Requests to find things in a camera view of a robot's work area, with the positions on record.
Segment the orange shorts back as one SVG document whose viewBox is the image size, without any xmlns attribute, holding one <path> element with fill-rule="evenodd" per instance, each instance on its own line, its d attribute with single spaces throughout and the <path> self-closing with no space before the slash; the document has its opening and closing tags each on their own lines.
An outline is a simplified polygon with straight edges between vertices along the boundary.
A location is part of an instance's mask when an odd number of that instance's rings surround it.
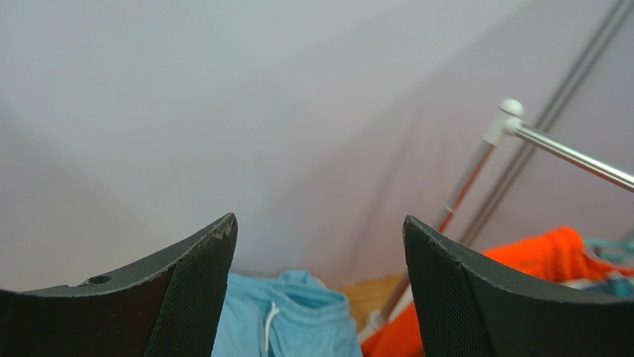
<svg viewBox="0 0 634 357">
<path fill-rule="evenodd" d="M 590 257 L 579 233 L 561 227 L 541 236 L 491 248 L 484 256 L 524 274 L 553 283 L 586 279 L 605 280 L 618 272 L 633 276 L 632 268 L 621 268 Z"/>
</svg>

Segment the patterned blue orange shorts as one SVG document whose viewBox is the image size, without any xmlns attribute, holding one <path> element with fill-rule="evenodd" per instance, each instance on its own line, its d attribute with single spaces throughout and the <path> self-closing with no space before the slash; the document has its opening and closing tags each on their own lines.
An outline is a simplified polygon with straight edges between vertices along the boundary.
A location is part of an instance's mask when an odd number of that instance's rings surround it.
<svg viewBox="0 0 634 357">
<path fill-rule="evenodd" d="M 602 280 L 577 279 L 562 283 L 569 288 L 633 299 L 633 277 L 614 271 Z"/>
</svg>

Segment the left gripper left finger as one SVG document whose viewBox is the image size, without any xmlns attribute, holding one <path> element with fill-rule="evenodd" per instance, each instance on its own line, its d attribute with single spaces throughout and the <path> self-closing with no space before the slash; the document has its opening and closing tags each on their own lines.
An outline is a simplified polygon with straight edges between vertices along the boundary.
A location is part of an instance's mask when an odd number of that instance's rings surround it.
<svg viewBox="0 0 634 357">
<path fill-rule="evenodd" d="M 3 356 L 209 356 L 238 224 L 192 236 L 77 286 L 1 291 Z"/>
</svg>

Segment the light blue shorts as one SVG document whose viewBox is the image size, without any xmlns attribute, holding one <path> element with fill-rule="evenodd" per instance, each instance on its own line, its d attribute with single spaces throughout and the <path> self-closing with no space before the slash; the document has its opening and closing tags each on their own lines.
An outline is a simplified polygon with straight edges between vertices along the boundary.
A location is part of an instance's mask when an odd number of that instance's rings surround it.
<svg viewBox="0 0 634 357">
<path fill-rule="evenodd" d="M 346 295 L 308 271 L 228 276 L 213 356 L 361 356 Z"/>
</svg>

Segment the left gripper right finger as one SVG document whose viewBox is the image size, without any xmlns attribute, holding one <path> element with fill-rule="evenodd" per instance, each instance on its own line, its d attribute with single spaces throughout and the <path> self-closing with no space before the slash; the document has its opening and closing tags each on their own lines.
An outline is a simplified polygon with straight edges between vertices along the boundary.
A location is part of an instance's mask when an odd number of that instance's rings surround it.
<svg viewBox="0 0 634 357">
<path fill-rule="evenodd" d="M 403 243 L 427 356 L 631 356 L 633 300 L 551 283 L 414 216 Z"/>
</svg>

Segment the teal hanger back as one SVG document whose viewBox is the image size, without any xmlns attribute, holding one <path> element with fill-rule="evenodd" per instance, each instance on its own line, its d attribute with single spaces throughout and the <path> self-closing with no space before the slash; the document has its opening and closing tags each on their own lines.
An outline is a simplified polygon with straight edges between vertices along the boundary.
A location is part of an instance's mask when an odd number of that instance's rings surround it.
<svg viewBox="0 0 634 357">
<path fill-rule="evenodd" d="M 587 239 L 585 245 L 597 257 L 616 265 L 627 265 L 633 260 L 633 238 L 619 241 Z"/>
</svg>

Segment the orange shorts front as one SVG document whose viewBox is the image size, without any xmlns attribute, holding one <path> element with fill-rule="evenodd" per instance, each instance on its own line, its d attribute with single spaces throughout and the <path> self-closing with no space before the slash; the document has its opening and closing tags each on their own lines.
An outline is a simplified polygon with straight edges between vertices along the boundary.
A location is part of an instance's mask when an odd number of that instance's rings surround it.
<svg viewBox="0 0 634 357">
<path fill-rule="evenodd" d="M 410 303 L 393 321 L 361 343 L 363 356 L 423 357 L 415 305 Z"/>
</svg>

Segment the white perforated basket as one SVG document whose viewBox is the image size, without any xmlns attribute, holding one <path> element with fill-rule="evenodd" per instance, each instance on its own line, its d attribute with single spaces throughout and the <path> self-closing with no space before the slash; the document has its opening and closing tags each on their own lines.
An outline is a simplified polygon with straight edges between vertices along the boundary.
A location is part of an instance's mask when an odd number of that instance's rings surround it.
<svg viewBox="0 0 634 357">
<path fill-rule="evenodd" d="M 409 306 L 413 301 L 412 288 L 410 284 L 377 280 L 362 284 L 350 301 L 359 322 L 358 338 L 363 343 Z"/>
</svg>

